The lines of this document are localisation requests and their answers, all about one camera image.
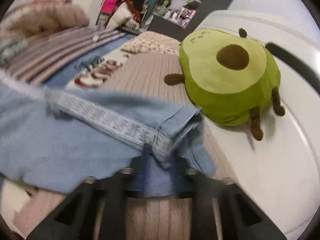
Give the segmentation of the light blue denim pants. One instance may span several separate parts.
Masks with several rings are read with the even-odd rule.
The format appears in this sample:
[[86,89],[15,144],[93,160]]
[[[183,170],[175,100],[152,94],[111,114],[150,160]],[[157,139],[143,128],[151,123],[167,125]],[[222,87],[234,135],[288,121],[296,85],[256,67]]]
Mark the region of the light blue denim pants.
[[103,179],[151,146],[144,195],[173,194],[173,154],[208,177],[216,172],[194,106],[116,90],[28,85],[1,72],[1,174],[70,193],[87,176]]

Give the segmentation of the white bed headboard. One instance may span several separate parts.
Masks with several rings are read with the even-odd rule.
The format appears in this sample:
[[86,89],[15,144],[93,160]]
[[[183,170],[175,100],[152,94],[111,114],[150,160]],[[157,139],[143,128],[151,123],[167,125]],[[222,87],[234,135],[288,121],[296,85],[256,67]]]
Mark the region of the white bed headboard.
[[[262,44],[272,42],[319,73],[319,44],[279,16],[243,10],[211,12],[199,25],[233,35],[243,28]],[[280,59],[279,94],[285,115],[267,109],[262,141],[248,125],[222,127],[207,120],[217,178],[231,177],[276,224],[297,239],[319,207],[319,94]]]

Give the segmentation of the green avocado plush toy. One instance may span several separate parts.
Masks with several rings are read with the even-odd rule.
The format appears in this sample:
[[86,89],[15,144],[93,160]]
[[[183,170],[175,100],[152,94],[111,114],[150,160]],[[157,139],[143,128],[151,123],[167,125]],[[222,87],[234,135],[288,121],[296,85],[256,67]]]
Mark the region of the green avocado plush toy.
[[263,139],[261,113],[272,107],[285,115],[280,103],[281,73],[272,54],[245,29],[238,35],[199,29],[180,44],[182,73],[164,77],[167,85],[185,85],[189,99],[223,126],[250,123],[257,141]]

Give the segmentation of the pink ribbed pillow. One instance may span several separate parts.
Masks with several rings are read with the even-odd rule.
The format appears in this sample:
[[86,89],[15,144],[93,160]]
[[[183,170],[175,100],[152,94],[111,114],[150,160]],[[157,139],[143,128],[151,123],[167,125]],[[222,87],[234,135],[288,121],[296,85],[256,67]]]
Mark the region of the pink ribbed pillow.
[[[136,54],[107,81],[106,87],[125,90],[164,101],[189,105],[183,84],[166,85],[167,74],[182,72],[178,57],[159,53]],[[209,119],[205,125],[205,146],[217,166],[215,178],[232,177],[233,171],[218,145]],[[64,196],[40,190],[14,214],[14,225],[23,237],[60,204]],[[130,199],[126,207],[127,239],[189,239],[191,201],[189,199]]]

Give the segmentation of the striped Diet Coke blanket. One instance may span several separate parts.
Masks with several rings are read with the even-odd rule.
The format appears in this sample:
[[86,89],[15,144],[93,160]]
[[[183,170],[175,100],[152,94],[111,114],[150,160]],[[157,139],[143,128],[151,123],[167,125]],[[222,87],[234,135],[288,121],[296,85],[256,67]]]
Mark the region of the striped Diet Coke blanket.
[[30,44],[8,63],[5,71],[17,80],[39,85],[72,62],[101,58],[134,37],[99,27],[67,29]]

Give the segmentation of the floral pillow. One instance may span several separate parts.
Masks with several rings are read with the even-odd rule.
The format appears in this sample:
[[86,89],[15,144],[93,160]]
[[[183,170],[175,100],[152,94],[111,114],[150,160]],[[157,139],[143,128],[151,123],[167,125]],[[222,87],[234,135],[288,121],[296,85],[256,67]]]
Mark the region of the floral pillow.
[[180,42],[163,34],[146,31],[124,43],[120,49],[131,54],[162,53],[178,56]]

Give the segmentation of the white puffer jacket pile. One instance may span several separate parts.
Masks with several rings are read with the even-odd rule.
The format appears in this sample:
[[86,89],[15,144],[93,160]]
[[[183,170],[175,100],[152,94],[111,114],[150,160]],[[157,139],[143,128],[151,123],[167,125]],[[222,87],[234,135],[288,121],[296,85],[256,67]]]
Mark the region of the white puffer jacket pile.
[[105,23],[107,30],[115,30],[121,26],[138,30],[142,18],[131,0],[122,0]]

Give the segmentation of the grey-green crumpled garment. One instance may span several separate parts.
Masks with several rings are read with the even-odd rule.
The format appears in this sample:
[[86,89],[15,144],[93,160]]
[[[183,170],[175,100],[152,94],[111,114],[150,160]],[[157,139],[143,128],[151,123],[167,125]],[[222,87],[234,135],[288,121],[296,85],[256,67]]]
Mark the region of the grey-green crumpled garment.
[[25,38],[9,38],[1,40],[1,66],[6,66],[16,55],[29,45]]

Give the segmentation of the bright pink bag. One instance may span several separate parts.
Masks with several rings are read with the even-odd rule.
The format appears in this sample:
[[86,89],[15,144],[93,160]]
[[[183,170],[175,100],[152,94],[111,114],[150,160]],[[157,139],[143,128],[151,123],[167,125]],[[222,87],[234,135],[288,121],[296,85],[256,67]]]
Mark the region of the bright pink bag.
[[101,12],[110,14],[115,9],[117,0],[104,0]]

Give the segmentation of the pink and beige duvet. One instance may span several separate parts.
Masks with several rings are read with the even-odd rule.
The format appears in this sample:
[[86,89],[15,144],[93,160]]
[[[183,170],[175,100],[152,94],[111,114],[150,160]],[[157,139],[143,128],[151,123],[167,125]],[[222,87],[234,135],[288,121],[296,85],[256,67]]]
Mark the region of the pink and beige duvet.
[[68,0],[31,0],[4,15],[1,39],[32,37],[87,25],[89,17],[83,9]]

